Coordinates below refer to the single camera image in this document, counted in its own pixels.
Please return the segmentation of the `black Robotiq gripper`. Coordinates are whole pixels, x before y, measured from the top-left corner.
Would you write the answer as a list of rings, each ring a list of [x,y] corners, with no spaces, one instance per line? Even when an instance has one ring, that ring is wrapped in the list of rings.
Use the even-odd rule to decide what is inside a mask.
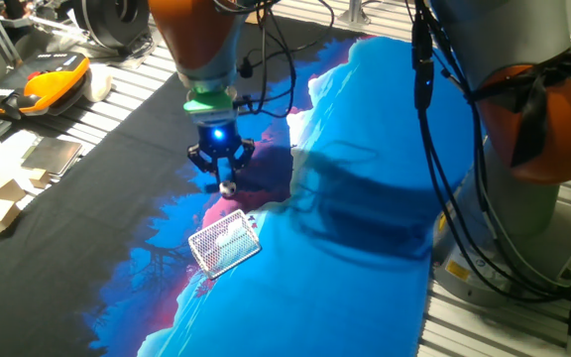
[[[255,152],[253,139],[242,139],[237,121],[219,121],[197,125],[198,143],[187,148],[187,157],[203,173],[213,175],[221,183],[216,159],[228,159],[230,178],[246,168]]]

